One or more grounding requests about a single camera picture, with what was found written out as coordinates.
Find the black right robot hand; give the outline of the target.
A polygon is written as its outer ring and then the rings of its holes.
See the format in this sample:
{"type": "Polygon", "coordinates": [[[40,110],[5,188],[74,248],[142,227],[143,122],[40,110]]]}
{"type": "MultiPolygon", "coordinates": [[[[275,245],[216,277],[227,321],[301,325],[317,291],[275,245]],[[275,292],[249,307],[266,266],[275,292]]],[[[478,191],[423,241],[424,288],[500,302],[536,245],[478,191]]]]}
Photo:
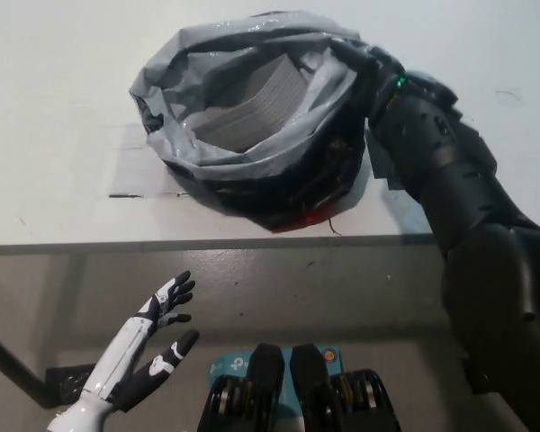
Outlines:
{"type": "Polygon", "coordinates": [[[372,46],[367,53],[375,61],[374,72],[368,74],[365,95],[365,117],[380,117],[395,96],[413,95],[449,110],[458,96],[447,85],[433,76],[419,71],[408,71],[388,51],[372,46]]]}

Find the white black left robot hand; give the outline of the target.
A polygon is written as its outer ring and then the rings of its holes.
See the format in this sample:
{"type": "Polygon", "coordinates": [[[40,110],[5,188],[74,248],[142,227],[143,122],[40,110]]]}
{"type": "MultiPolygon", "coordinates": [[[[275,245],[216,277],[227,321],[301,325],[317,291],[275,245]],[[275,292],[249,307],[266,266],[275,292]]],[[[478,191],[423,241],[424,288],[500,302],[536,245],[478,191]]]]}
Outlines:
{"type": "Polygon", "coordinates": [[[127,412],[157,390],[190,352],[199,332],[186,331],[140,369],[135,366],[159,329],[192,319],[189,314],[174,312],[174,308],[193,298],[194,286],[191,272],[186,270],[152,294],[122,325],[91,372],[83,391],[109,403],[114,410],[127,412]]]}

